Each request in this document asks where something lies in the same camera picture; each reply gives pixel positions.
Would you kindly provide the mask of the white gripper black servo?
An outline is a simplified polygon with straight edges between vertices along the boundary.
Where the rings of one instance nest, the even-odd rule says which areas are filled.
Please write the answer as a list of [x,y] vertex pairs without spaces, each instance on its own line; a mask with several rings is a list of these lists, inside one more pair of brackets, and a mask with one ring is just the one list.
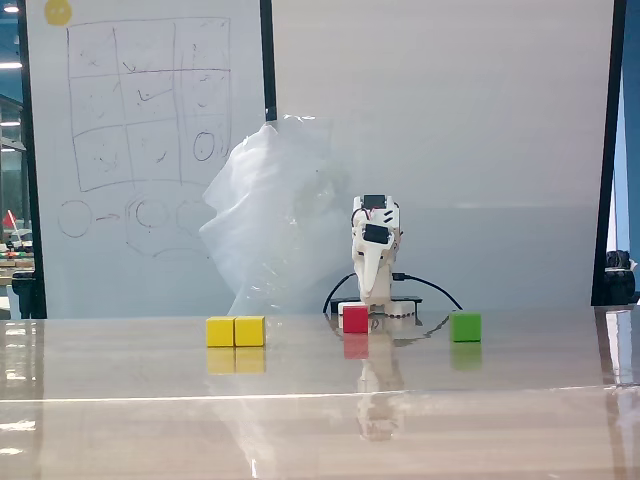
[[385,294],[380,259],[391,253],[395,234],[387,225],[361,222],[353,228],[352,239],[360,299],[365,304],[379,303]]

